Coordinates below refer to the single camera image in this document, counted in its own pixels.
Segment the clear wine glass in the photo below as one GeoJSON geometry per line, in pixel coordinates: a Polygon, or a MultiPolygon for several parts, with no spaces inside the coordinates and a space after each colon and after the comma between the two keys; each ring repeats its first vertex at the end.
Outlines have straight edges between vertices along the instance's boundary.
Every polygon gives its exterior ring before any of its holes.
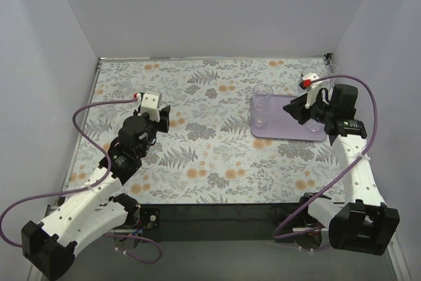
{"type": "Polygon", "coordinates": [[[328,64],[327,69],[330,76],[339,74],[339,67],[336,64],[328,64]]]}

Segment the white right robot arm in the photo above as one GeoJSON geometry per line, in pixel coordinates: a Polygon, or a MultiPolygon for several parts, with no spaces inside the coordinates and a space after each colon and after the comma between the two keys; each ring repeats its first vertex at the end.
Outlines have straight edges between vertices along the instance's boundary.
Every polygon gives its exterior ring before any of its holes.
{"type": "Polygon", "coordinates": [[[375,183],[366,154],[369,142],[362,121],[355,119],[358,89],[346,84],[334,86],[330,98],[325,88],[311,88],[283,107],[299,124],[314,120],[323,124],[330,145],[342,169],[345,202],[336,205],[324,192],[304,198],[296,210],[328,231],[334,249],[383,255],[400,217],[386,205],[375,183]]]}

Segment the small clear tumbler glass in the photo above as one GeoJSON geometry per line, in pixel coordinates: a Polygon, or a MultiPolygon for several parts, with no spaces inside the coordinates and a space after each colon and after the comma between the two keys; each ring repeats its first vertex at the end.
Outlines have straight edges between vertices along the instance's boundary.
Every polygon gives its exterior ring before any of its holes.
{"type": "Polygon", "coordinates": [[[270,111],[268,109],[256,109],[252,111],[252,121],[255,127],[263,128],[267,125],[270,118],[270,111]]]}

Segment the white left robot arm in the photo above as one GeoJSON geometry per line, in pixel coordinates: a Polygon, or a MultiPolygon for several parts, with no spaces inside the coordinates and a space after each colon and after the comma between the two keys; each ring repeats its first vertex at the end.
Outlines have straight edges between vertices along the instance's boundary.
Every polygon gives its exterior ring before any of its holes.
{"type": "Polygon", "coordinates": [[[122,124],[107,156],[86,180],[86,188],[39,222],[21,229],[23,256],[49,280],[58,280],[91,242],[118,226],[132,227],[140,216],[136,199],[120,193],[138,171],[157,133],[167,133],[170,107],[140,108],[122,124]]]}

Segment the clear tall tumbler glass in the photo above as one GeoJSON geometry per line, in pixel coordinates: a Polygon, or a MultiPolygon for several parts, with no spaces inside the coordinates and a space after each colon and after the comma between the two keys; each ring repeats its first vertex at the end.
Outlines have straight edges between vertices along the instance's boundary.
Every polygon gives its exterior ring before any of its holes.
{"type": "Polygon", "coordinates": [[[306,123],[306,127],[312,132],[318,132],[321,131],[321,129],[323,129],[323,125],[315,120],[309,120],[306,123]]]}

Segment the clear champagne flute glass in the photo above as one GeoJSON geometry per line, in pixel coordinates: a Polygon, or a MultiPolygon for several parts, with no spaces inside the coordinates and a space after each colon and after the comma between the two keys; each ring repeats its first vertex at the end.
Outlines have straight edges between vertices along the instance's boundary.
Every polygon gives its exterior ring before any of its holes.
{"type": "Polygon", "coordinates": [[[315,79],[317,79],[316,69],[311,66],[304,67],[299,77],[299,83],[298,83],[299,93],[310,88],[311,82],[315,79]]]}

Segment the clear faceted tumbler glass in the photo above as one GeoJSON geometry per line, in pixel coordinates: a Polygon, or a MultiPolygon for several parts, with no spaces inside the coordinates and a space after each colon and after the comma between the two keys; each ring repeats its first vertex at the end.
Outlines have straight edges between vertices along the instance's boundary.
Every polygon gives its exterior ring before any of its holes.
{"type": "Polygon", "coordinates": [[[268,84],[257,84],[253,88],[253,107],[258,111],[265,111],[269,107],[273,89],[268,84]]]}

